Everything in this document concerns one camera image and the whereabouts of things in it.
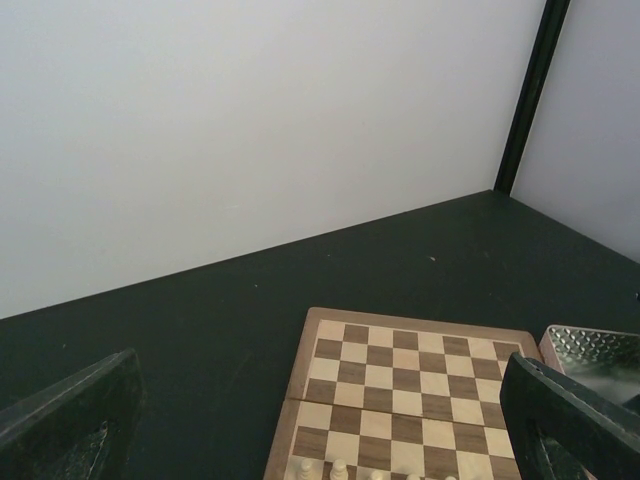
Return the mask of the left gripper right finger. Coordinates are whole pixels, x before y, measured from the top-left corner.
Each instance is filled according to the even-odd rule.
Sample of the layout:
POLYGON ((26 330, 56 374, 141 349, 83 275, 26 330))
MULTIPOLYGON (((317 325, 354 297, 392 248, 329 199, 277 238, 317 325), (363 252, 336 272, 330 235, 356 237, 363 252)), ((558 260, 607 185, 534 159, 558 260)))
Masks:
POLYGON ((510 356, 500 405, 523 479, 637 479, 639 396, 613 402, 540 361, 510 356))

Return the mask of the light pawn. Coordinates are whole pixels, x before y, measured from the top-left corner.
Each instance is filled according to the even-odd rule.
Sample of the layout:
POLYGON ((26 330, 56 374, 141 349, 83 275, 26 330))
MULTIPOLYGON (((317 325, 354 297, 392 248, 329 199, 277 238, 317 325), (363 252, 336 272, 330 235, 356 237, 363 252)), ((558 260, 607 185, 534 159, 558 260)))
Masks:
POLYGON ((301 460, 296 478, 298 480, 310 480, 313 473, 313 461, 309 458, 301 460))

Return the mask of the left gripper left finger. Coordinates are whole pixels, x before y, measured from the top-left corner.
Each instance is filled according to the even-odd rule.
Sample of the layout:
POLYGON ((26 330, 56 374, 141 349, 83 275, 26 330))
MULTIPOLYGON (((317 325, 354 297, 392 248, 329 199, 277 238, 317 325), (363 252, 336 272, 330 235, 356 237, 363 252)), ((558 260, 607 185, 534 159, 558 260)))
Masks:
POLYGON ((143 409, 133 349, 1 411, 3 479, 121 479, 143 409))

